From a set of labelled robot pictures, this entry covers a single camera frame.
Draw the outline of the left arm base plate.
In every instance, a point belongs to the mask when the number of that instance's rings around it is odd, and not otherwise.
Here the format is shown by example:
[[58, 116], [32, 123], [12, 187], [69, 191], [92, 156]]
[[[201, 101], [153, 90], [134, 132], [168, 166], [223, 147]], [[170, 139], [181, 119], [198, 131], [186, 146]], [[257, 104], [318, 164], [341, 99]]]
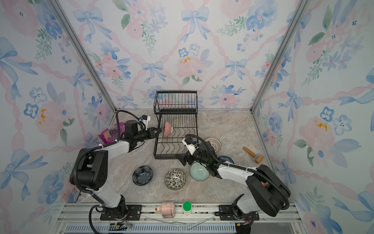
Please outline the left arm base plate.
[[126, 205], [125, 211], [119, 211], [116, 208], [105, 208], [100, 216], [102, 221], [139, 221], [142, 211], [142, 205]]

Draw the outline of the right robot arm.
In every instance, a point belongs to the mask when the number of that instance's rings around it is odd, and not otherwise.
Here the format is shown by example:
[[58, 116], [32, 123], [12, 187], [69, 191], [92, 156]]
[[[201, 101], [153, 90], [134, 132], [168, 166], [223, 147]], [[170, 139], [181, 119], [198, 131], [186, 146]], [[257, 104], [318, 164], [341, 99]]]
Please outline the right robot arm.
[[212, 177], [232, 180], [248, 187], [250, 194], [239, 195], [231, 204], [231, 211], [227, 215], [244, 220], [254, 217], [258, 211], [263, 211], [275, 217], [279, 211], [289, 208], [291, 192], [268, 166], [244, 167], [222, 161], [210, 142], [193, 134], [187, 134], [182, 143], [188, 151], [177, 158], [184, 166], [197, 162], [205, 167]]

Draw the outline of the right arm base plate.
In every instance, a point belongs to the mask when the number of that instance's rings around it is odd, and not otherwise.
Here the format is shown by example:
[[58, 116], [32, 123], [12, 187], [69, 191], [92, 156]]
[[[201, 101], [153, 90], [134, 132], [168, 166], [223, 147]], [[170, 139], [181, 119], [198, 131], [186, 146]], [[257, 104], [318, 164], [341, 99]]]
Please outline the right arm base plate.
[[214, 213], [215, 216], [218, 216], [220, 220], [226, 221], [258, 221], [260, 220], [259, 213], [257, 211], [251, 212], [249, 214], [244, 214], [240, 211], [233, 211], [232, 205], [219, 205], [218, 211]]

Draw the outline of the red patterned bowl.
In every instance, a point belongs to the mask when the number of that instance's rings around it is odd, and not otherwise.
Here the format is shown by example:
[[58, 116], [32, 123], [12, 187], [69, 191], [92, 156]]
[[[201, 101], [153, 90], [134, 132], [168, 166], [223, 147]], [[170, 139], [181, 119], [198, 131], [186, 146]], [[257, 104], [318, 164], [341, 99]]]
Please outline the red patterned bowl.
[[163, 137], [169, 137], [173, 132], [173, 126], [170, 122], [165, 122]]

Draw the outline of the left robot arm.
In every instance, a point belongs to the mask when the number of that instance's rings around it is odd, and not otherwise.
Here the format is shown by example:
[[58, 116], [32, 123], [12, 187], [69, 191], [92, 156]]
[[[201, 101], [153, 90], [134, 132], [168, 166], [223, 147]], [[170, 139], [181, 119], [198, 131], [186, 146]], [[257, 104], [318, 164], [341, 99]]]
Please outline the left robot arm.
[[93, 148], [83, 148], [74, 163], [70, 183], [80, 192], [99, 202], [104, 216], [123, 220], [128, 215], [125, 198], [107, 181], [108, 162], [138, 148], [138, 143], [154, 139], [162, 133], [161, 128], [149, 127], [151, 117], [137, 117], [126, 110], [116, 110], [117, 137], [114, 141]]

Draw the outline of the dark blue striped bowl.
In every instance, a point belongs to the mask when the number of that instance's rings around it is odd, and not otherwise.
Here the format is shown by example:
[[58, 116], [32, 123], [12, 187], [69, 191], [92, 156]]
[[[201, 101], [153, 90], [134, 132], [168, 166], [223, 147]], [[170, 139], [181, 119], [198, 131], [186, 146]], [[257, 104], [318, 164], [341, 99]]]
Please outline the dark blue striped bowl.
[[149, 166], [138, 167], [133, 175], [132, 181], [137, 186], [144, 186], [150, 183], [153, 179], [153, 170]]

